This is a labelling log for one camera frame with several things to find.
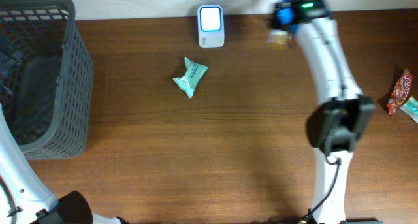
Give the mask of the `cream tube with gold cap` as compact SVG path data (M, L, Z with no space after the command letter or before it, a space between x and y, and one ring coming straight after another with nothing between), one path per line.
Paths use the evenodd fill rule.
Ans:
M288 31L274 29L270 32L266 43L274 49L286 50L293 46L293 36Z

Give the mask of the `teal packet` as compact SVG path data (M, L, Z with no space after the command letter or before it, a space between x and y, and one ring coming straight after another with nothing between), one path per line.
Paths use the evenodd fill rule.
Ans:
M173 78L174 82L178 87L186 93L186 95L191 99L194 95L194 92L197 88L197 84L200 79L204 76L205 72L208 70L208 67L195 63L188 58L184 58L186 72L182 77Z

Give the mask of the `red orange snack wrapper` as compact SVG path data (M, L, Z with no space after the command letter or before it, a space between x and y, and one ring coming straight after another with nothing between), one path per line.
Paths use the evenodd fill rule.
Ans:
M408 69L405 69L401 77L394 85L394 89L387 103L387 109L390 117L394 117L396 115L397 110L408 98L412 82L413 75Z

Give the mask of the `green tissue pack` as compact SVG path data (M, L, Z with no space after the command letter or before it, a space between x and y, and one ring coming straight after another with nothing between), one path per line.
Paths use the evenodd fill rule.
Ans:
M415 98L410 97L400 109L406 113L415 123L418 123L418 102Z

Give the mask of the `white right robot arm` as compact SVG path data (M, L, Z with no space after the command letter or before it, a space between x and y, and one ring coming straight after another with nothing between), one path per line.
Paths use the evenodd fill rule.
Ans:
M344 199L357 142L376 111L353 77L340 43L338 24L324 0L280 0L274 5L272 34L285 32L301 47L317 93L317 108L306 122L315 155L315 194L299 223L347 223Z

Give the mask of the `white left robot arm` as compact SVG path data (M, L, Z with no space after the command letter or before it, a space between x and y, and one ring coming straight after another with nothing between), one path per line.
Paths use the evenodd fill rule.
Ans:
M48 129L38 140L20 146L1 113L1 222L2 223L126 223L120 216L92 211L78 191L57 198L38 177L24 150L39 149L53 141Z

